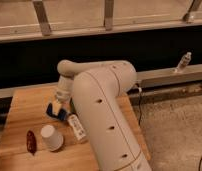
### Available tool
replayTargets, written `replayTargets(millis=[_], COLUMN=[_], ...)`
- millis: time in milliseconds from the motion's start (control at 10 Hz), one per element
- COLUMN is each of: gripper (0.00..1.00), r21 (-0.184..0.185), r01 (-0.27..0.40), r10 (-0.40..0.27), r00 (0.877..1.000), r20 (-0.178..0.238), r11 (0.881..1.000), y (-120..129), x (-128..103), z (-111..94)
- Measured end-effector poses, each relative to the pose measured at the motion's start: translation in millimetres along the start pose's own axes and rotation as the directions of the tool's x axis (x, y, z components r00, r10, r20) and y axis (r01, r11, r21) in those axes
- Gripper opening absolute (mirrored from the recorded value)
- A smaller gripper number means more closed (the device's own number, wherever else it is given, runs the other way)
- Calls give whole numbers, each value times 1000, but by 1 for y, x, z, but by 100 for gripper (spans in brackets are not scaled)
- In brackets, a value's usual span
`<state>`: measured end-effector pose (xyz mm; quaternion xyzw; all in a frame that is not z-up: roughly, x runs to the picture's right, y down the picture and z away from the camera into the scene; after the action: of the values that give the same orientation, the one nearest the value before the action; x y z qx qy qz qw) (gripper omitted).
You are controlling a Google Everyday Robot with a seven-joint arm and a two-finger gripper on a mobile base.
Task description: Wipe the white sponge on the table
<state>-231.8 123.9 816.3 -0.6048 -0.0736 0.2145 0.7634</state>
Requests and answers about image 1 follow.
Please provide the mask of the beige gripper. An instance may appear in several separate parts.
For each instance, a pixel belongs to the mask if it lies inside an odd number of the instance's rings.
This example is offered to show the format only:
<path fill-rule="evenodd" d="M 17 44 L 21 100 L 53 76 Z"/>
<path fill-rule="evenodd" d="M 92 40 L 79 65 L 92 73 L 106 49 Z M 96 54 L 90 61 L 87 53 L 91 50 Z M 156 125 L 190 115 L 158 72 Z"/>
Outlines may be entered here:
<path fill-rule="evenodd" d="M 56 87 L 56 98 L 52 101 L 52 112 L 57 115 L 63 108 L 63 103 L 71 98 L 73 80 L 69 77 L 60 76 Z"/>

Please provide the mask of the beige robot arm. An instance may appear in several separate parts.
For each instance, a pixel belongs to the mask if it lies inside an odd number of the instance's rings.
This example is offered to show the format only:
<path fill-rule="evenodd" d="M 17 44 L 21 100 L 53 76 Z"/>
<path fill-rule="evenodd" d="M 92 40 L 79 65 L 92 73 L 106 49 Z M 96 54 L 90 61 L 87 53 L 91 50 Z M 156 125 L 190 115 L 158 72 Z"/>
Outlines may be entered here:
<path fill-rule="evenodd" d="M 134 66 L 125 60 L 62 60 L 57 70 L 56 99 L 73 102 L 99 170 L 152 171 L 117 103 L 117 97 L 136 83 Z"/>

